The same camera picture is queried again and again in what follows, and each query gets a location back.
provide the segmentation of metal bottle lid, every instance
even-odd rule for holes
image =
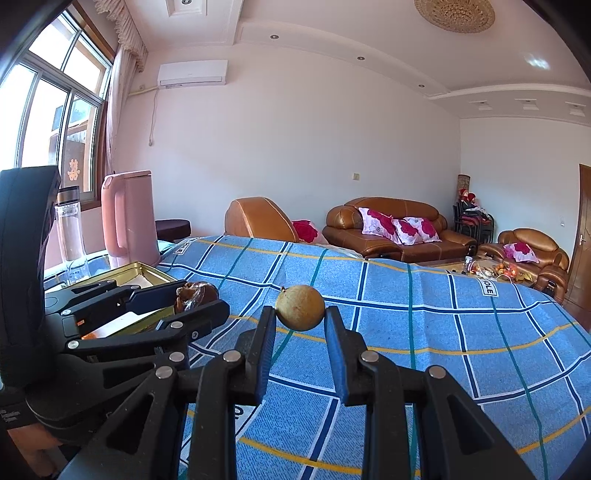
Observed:
[[[57,192],[56,205],[67,205],[68,203],[76,203],[79,201],[80,187],[78,185],[64,187]]]

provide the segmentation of blue checkered bedsheet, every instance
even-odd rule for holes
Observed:
[[[444,270],[232,236],[189,239],[159,268],[213,283],[230,304],[226,324],[192,344],[195,367],[254,328],[282,286],[309,284],[371,349],[404,367],[450,371],[537,478],[557,479],[589,435],[591,337],[538,291],[496,283],[497,296],[490,296],[474,278]],[[278,327],[263,404],[236,407],[239,478],[359,478],[365,410],[339,404],[323,325],[303,333]],[[412,417],[408,406],[411,466],[419,478]],[[180,478],[190,430],[188,421]]]

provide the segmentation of pink kettle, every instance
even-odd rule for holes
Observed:
[[[101,201],[105,247],[111,268],[131,262],[158,264],[160,252],[154,221],[152,172],[107,175]]]

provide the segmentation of ceiling light fixture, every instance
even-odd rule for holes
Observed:
[[[414,0],[423,18],[444,30],[479,33],[495,22],[495,11],[488,0]]]

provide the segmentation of dark stool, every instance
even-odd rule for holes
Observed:
[[[188,220],[156,220],[158,240],[174,242],[191,235],[191,222]]]

